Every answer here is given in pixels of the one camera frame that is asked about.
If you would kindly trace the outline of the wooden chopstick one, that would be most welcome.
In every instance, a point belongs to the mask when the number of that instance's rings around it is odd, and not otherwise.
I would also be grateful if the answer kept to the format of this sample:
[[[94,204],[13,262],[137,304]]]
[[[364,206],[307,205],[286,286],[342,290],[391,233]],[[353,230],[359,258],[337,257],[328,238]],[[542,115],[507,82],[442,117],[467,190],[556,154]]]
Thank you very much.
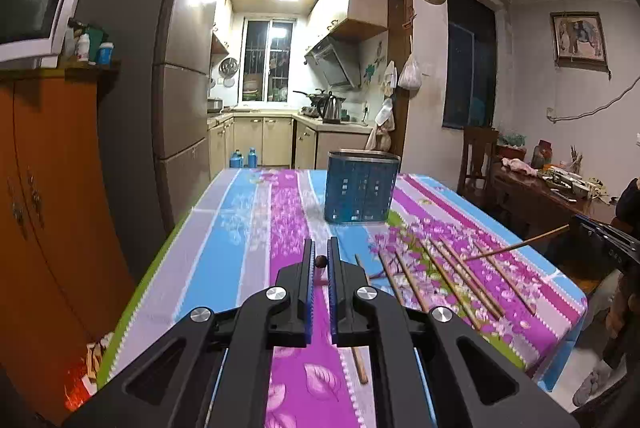
[[[362,270],[364,270],[363,263],[358,254],[355,254],[355,260],[357,265],[360,266]],[[367,285],[370,285],[370,280],[367,274],[366,274],[366,280],[367,280]],[[361,385],[367,385],[367,383],[369,382],[369,377],[367,374],[366,366],[364,365],[364,361],[363,361],[363,357],[360,352],[360,349],[358,347],[352,347],[350,348],[350,350],[352,350],[352,359],[354,359],[354,364],[355,364],[359,382]]]

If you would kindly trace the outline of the wooden chopstick nine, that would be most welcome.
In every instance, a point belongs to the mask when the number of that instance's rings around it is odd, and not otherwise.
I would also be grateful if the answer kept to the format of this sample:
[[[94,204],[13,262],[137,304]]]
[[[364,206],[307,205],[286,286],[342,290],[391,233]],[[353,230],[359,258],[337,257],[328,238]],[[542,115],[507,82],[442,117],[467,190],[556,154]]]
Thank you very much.
[[[525,241],[521,241],[520,243],[516,243],[516,244],[512,244],[509,246],[503,246],[500,247],[498,249],[494,249],[493,251],[490,252],[482,252],[478,255],[474,255],[468,258],[465,258],[465,261],[471,261],[471,260],[477,260],[477,259],[484,259],[484,258],[488,258],[488,257],[492,257],[495,255],[500,255],[503,253],[508,253],[508,252],[512,252],[512,251],[516,251],[517,249],[520,249],[522,247],[528,246],[530,244],[534,244],[538,241],[542,241],[545,239],[551,239],[552,237],[556,237],[557,235],[564,233],[566,231],[568,231],[570,229],[570,225],[564,225],[562,227],[559,228],[555,228],[551,231],[545,232],[545,233],[541,233],[536,235],[536,237],[531,237],[530,239],[527,239]]]

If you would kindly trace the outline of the wooden chopstick two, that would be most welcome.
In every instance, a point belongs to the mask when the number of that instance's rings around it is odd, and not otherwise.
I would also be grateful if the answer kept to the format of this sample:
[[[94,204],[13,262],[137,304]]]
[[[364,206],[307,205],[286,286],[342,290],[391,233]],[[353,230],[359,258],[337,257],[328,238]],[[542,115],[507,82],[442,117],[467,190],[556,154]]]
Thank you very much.
[[[398,300],[398,303],[401,304],[401,306],[405,306],[404,296],[402,296],[402,292],[395,281],[395,273],[393,272],[392,265],[383,253],[378,253],[378,260],[380,260],[386,276],[386,280],[388,284],[390,284],[390,288],[392,289],[395,298]]]

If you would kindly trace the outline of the wooden chopstick three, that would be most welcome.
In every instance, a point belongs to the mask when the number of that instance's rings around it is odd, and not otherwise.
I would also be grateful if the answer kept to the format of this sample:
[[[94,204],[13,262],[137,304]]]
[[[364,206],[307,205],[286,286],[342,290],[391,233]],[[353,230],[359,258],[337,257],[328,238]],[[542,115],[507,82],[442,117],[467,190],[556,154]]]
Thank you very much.
[[[405,263],[404,259],[402,259],[401,255],[399,255],[398,253],[395,253],[396,256],[396,260],[398,262],[398,265],[401,267],[401,271],[402,273],[405,275],[405,278],[407,280],[407,282],[409,283],[410,289],[413,292],[414,297],[416,297],[416,301],[418,302],[418,304],[420,305],[420,308],[423,312],[427,313],[428,311],[430,311],[430,306],[427,304],[427,301],[425,300],[425,298],[422,296],[418,283],[416,283],[416,279],[413,278],[413,275],[411,274],[407,263]]]

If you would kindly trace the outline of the wooden chopstick seven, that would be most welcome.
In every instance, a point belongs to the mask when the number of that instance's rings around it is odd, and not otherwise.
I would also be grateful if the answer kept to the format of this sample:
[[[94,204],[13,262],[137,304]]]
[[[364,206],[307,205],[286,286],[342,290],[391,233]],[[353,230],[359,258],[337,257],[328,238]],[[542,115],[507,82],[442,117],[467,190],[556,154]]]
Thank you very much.
[[[478,255],[486,255],[485,252],[483,251],[483,247],[484,246],[482,244],[480,244],[479,241],[474,240],[473,244],[477,249]],[[536,315],[536,311],[535,311],[534,307],[531,304],[529,304],[529,302],[526,300],[524,295],[518,289],[518,286],[516,286],[516,284],[510,279],[509,275],[506,274],[506,272],[503,271],[503,269],[499,265],[498,261],[496,261],[494,258],[492,258],[492,256],[485,257],[484,259],[487,260],[488,263],[490,263],[491,266],[494,267],[494,269],[498,272],[500,277],[503,278],[503,280],[506,281],[506,284],[508,284],[511,287],[511,289],[514,292],[514,294],[516,295],[516,297],[518,297],[518,299],[521,300],[521,303],[528,310],[528,312],[531,315],[535,316]]]

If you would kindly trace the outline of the kitchen window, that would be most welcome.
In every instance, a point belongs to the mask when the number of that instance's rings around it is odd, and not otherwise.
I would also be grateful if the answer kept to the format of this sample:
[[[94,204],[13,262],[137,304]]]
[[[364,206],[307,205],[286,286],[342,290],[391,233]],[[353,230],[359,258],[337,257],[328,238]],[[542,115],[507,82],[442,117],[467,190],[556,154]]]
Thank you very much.
[[[294,20],[245,20],[241,102],[288,101]]]

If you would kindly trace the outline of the dark wooden side table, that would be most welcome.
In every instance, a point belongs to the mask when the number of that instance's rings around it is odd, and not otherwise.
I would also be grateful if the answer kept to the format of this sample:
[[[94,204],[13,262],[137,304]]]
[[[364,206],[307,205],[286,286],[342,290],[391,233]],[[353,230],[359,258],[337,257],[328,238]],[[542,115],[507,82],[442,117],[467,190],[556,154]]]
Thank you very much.
[[[613,205],[585,199],[570,203],[541,179],[514,173],[501,163],[492,165],[488,189],[491,214],[521,239],[564,226],[576,214],[606,223],[615,216]]]

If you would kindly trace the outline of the floral purple tablecloth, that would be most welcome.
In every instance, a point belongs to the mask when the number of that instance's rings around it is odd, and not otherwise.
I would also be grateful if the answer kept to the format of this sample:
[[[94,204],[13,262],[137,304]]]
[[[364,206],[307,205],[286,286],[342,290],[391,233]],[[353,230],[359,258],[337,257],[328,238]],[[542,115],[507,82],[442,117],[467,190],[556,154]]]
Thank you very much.
[[[72,427],[571,427],[575,419],[527,374],[576,332],[585,295],[529,247],[492,256],[531,304],[531,315],[483,251],[520,243],[500,223],[427,176],[396,179],[386,222],[324,219],[323,170],[226,169],[209,185],[150,266],[117,326],[102,388]],[[306,348],[274,347],[269,320],[286,292],[281,268],[316,245],[314,315]],[[332,342],[326,247],[368,287],[381,346]],[[474,330],[423,250],[425,242],[482,326]],[[501,307],[496,320],[434,244],[445,243]],[[395,273],[405,306],[378,260]],[[395,253],[430,306],[423,312]]]

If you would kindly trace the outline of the wooden chopstick four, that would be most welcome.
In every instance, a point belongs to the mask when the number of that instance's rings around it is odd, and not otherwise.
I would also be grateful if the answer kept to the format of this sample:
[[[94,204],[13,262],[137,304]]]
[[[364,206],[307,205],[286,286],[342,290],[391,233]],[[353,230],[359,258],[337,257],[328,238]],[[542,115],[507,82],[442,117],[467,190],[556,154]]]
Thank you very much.
[[[454,298],[456,298],[460,308],[463,310],[465,316],[469,319],[474,330],[477,330],[477,332],[479,332],[482,326],[480,325],[480,322],[477,321],[477,317],[474,315],[473,310],[467,304],[465,304],[461,295],[458,293],[456,286],[454,286],[454,281],[450,279],[449,274],[446,272],[444,267],[438,262],[436,257],[432,254],[428,245],[423,241],[421,241],[421,245],[423,247],[424,253],[428,257],[430,257],[430,259],[432,260],[433,265],[435,266],[438,273],[440,274],[442,279],[445,281],[445,283],[449,287],[451,294],[454,295]]]

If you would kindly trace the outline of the wooden chopstick five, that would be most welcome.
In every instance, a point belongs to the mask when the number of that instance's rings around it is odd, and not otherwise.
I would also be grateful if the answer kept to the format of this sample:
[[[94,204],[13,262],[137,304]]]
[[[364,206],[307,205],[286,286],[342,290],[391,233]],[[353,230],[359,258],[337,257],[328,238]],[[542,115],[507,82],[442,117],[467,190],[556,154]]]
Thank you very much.
[[[442,241],[436,241],[434,246],[439,254],[447,260],[447,263],[456,270],[460,278],[465,281],[465,285],[471,289],[487,311],[496,320],[499,320],[503,314],[501,307],[487,294],[485,287],[480,283],[480,280],[471,269],[465,266],[465,263],[445,243],[442,243]]]

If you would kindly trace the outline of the blue perforated utensil holder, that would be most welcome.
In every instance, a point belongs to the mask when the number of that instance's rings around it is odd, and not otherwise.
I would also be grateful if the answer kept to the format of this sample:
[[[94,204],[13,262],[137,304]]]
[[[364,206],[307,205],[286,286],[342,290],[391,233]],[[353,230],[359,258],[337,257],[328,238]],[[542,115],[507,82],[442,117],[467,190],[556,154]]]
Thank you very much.
[[[382,151],[329,153],[324,219],[329,223],[386,222],[400,157]]]

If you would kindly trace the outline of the wooden dining chair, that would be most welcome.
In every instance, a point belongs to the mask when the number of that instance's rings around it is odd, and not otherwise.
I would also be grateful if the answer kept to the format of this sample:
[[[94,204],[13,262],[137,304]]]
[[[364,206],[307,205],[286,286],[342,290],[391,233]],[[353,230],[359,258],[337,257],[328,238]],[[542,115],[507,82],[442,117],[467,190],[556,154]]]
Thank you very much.
[[[498,137],[498,130],[491,127],[466,126],[463,129],[457,193],[478,208],[485,207],[488,202]]]

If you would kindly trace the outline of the framed elephant picture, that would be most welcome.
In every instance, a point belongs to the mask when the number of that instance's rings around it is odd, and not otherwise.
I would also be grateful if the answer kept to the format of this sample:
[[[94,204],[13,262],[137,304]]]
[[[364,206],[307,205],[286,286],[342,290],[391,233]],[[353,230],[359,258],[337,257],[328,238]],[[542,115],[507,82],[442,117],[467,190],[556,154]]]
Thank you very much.
[[[610,72],[598,12],[552,12],[550,21],[556,66]]]

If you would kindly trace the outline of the steel electric kettle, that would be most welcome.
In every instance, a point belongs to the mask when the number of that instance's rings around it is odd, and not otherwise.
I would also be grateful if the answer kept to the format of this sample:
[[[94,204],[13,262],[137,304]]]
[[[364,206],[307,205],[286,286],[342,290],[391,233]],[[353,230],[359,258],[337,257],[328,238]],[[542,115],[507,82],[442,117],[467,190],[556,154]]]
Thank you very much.
[[[340,124],[342,122],[342,110],[345,99],[329,92],[322,100],[319,111],[322,122],[326,124]]]

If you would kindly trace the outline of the orange wooden cabinet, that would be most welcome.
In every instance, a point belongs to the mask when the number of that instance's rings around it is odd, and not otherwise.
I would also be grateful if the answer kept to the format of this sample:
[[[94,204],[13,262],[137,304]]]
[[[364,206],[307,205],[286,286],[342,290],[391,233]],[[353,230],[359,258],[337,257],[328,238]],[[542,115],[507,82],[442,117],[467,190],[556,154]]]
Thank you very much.
[[[1,74],[1,367],[58,424],[70,371],[134,292],[104,189],[98,103],[114,68]]]

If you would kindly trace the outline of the white hanging plastic bag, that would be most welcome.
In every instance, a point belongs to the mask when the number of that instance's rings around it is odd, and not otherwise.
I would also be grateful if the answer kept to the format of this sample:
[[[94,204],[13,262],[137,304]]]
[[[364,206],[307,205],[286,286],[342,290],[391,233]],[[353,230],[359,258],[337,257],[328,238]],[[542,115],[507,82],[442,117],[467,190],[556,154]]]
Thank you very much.
[[[422,70],[420,63],[410,54],[399,76],[398,86],[408,92],[417,92],[422,86]]]

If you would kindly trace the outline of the steel range hood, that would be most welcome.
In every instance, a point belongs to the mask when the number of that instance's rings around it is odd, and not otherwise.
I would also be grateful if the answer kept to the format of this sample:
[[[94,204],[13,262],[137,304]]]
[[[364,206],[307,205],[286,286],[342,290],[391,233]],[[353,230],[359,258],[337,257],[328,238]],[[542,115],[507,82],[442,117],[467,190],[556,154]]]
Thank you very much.
[[[360,89],[359,51],[356,44],[326,36],[309,49],[305,60],[323,76],[330,87]]]

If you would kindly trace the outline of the silver refrigerator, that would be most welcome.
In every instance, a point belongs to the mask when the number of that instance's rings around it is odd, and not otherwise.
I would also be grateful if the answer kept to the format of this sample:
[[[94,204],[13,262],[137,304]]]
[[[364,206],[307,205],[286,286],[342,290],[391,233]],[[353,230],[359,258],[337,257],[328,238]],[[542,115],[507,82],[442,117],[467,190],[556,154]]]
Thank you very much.
[[[78,0],[119,70],[98,107],[103,180],[131,275],[141,280],[209,184],[207,94],[216,0]]]

